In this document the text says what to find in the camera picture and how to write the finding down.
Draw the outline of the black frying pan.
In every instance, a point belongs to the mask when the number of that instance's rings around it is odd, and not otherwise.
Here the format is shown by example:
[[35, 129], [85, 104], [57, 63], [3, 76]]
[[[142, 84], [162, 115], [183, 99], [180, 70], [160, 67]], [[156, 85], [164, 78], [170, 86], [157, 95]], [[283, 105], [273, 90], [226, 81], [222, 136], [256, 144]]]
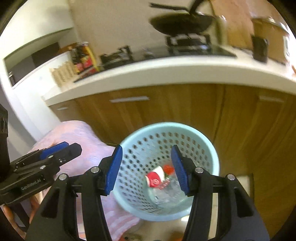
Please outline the black frying pan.
[[168, 9], [174, 13], [155, 16], [149, 20], [149, 23], [160, 33], [172, 37], [199, 34], [207, 30], [215, 20], [214, 16], [197, 12], [201, 3], [202, 1], [195, 0], [189, 9], [183, 6], [150, 3], [151, 8]]

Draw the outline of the large sauce bottle red label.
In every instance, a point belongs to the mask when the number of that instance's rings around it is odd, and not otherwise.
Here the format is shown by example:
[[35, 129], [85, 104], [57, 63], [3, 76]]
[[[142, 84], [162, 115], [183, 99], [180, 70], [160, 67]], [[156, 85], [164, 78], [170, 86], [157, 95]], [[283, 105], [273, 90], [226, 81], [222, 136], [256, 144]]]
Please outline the large sauce bottle red label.
[[99, 71], [95, 56], [90, 49], [88, 42], [78, 42], [76, 49], [85, 70], [94, 68], [96, 71]]

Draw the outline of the wooden cutting board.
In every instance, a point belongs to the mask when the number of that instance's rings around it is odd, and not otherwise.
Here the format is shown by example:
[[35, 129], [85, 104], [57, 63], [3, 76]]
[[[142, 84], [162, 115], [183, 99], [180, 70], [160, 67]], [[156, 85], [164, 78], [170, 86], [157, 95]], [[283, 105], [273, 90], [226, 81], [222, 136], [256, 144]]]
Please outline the wooden cutting board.
[[244, 0], [210, 1], [214, 14], [227, 21], [228, 45], [252, 49], [253, 24], [247, 2]]

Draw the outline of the clear plastic wrapper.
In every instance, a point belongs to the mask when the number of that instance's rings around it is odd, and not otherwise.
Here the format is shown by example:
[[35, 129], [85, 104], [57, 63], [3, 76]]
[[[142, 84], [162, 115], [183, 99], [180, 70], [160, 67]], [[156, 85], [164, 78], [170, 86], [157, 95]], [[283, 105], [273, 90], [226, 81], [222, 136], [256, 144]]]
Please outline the clear plastic wrapper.
[[148, 194], [151, 201], [156, 205], [177, 205], [186, 198], [175, 176], [167, 177], [157, 187], [149, 188]]

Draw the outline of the dark soy sauce bottle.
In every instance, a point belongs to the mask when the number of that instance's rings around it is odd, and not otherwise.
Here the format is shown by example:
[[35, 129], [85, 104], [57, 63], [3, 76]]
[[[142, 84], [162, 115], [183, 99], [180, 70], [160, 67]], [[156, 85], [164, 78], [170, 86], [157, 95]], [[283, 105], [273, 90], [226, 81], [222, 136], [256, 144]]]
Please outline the dark soy sauce bottle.
[[71, 46], [69, 47], [70, 53], [71, 53], [71, 58], [72, 58], [72, 62], [75, 68], [75, 71], [77, 72], [77, 74], [81, 73], [84, 71], [84, 66], [83, 63], [77, 53], [76, 48], [72, 48]]

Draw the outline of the wooden base cabinets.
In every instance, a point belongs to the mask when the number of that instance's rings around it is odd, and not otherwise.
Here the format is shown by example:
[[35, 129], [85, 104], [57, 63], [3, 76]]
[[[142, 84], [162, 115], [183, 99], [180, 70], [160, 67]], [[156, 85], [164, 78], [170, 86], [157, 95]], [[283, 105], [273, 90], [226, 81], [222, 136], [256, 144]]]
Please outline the wooden base cabinets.
[[295, 207], [294, 95], [236, 85], [179, 84], [72, 97], [50, 109], [61, 121], [85, 121], [108, 143], [119, 143], [152, 123], [192, 126], [215, 146], [222, 175], [253, 176], [255, 206], [271, 237]]

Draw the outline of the red paper cup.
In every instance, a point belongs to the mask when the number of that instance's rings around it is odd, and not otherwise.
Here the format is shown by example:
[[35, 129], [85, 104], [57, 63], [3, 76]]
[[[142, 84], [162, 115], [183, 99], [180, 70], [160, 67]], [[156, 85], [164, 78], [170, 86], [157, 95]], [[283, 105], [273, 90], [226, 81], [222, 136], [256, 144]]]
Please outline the red paper cup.
[[145, 175], [145, 179], [149, 188], [158, 187], [165, 180], [165, 172], [161, 166], [157, 166]]

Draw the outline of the pink floral tablecloth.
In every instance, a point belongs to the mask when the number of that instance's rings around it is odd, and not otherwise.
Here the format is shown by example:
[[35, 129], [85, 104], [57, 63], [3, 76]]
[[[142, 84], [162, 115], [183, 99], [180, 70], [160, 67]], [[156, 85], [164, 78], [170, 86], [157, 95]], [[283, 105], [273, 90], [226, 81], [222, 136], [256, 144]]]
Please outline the pink floral tablecloth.
[[[81, 145], [82, 153], [62, 165], [54, 178], [62, 173], [69, 176], [84, 174], [91, 167], [99, 165], [103, 158], [111, 156], [114, 151], [114, 147], [108, 146], [95, 135], [90, 125], [79, 120], [60, 123], [34, 144], [31, 151], [48, 148], [61, 142], [78, 143]], [[123, 210], [112, 193], [102, 197], [101, 200], [112, 240], [120, 240], [126, 231], [138, 225], [140, 219]]]

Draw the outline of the beige utensil basket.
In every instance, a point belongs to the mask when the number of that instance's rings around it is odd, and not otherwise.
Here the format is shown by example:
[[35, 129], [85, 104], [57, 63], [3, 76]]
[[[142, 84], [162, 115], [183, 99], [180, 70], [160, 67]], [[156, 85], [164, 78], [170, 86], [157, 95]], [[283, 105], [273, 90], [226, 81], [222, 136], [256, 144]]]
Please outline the beige utensil basket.
[[58, 87], [62, 87], [68, 82], [74, 82], [79, 77], [73, 63], [70, 61], [64, 62], [58, 68], [50, 69], [50, 72]]

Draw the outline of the light blue perforated basket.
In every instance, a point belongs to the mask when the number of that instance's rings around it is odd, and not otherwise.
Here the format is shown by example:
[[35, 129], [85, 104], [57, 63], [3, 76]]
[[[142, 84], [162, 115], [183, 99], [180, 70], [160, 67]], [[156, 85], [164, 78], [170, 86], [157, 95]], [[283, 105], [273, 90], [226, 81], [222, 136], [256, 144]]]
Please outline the light blue perforated basket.
[[147, 221], [171, 221], [189, 215], [193, 199], [177, 205], [156, 205], [148, 194], [145, 175], [157, 166], [172, 165], [171, 148], [177, 145], [184, 157], [218, 176], [220, 163], [210, 140], [200, 131], [181, 123], [155, 123], [141, 128], [121, 144], [123, 158], [113, 190], [117, 203], [127, 212]]

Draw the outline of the steel pot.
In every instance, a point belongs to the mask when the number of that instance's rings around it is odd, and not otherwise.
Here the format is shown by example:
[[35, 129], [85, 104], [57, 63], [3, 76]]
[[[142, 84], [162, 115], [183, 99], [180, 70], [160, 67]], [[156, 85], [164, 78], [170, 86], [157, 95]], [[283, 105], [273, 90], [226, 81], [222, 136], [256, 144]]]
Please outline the steel pot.
[[226, 18], [221, 16], [215, 16], [216, 34], [219, 45], [228, 45], [228, 26]]

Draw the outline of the black gas stove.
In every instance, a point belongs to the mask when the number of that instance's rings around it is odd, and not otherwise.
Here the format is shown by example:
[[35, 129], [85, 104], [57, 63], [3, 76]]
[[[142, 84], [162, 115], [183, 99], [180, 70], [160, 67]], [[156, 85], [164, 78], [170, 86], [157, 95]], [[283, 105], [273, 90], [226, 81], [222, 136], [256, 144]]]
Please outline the black gas stove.
[[128, 45], [120, 47], [114, 53], [100, 55], [100, 65], [98, 68], [100, 71], [106, 71], [136, 62], [173, 56], [237, 57], [234, 53], [213, 45], [208, 34], [165, 36], [165, 42], [164, 45], [145, 47], [134, 52]]

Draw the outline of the black mug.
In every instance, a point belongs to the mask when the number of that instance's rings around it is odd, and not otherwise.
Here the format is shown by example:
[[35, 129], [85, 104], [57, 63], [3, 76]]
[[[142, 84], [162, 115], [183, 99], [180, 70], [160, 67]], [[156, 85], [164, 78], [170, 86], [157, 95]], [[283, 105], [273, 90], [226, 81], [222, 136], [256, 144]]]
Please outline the black mug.
[[262, 63], [266, 63], [268, 60], [268, 46], [269, 42], [265, 38], [258, 36], [251, 36], [253, 46], [253, 58]]

